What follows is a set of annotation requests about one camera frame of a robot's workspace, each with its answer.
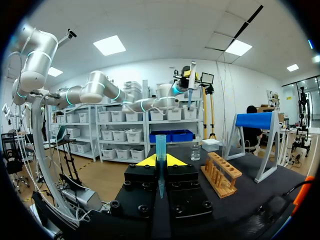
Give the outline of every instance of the test tube rack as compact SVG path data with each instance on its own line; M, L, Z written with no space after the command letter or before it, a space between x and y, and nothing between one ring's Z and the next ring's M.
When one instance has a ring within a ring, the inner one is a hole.
M225 198L237 191L235 187L236 179L242 175L242 172L215 152L208 153L205 166L200 168L219 198ZM231 182L225 177L224 173L231 177Z

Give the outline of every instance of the blue storage bin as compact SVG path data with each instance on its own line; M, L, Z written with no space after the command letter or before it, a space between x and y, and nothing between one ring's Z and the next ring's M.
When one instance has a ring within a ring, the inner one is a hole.
M152 131L149 135L150 143L156 142L156 135L166 135L165 141L167 143L171 142L171 132L170 131Z
M194 134L188 129L172 130L170 132L172 142L190 142L194 139Z

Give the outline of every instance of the yellow triangle marker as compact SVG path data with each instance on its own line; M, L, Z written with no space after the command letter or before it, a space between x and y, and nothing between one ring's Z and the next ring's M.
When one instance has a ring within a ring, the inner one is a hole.
M136 166L149 165L151 167L155 167L156 166L156 158L157 158L157 155L153 154L152 156L146 158L145 160L137 163ZM167 167L170 167L170 166L173 166L173 165L185 166L187 164L167 153L166 154L166 165L167 165Z

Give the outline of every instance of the test tube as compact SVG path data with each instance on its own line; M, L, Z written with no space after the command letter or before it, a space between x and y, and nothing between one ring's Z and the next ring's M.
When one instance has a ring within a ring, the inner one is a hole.
M163 198L165 191L165 163L166 163L166 135L156 135L155 136L155 152L156 152L156 161L157 166L159 167L159 180L158 187L160 191L160 197Z

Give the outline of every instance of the black work surface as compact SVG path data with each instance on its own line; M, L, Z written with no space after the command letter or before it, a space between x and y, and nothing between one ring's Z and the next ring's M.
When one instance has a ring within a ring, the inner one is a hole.
M211 187L206 177L200 170L200 166L205 165L208 152L200 150L200 160L190 160L189 147L167 147L166 153L171 154L175 158L186 164L192 164L199 170L198 181L205 192L207 198L212 202L213 217L217 220L225 217L228 221L234 222L241 217L252 213L258 206L265 203L271 196L280 195L289 191L296 184L303 182L305 176L287 169L283 166L277 167L277 170L260 183L255 183L254 179L260 168L262 159L247 153L243 157L232 159L229 161L231 165L242 172L242 176L237 178L235 187L237 192L225 198L219 198L215 190ZM148 157L156 153L156 148L151 148ZM293 191L290 196L294 199L300 188ZM170 218L168 198L165 193L163 199L160 198L159 191L155 198L155 208L153 216L153 239L170 238Z

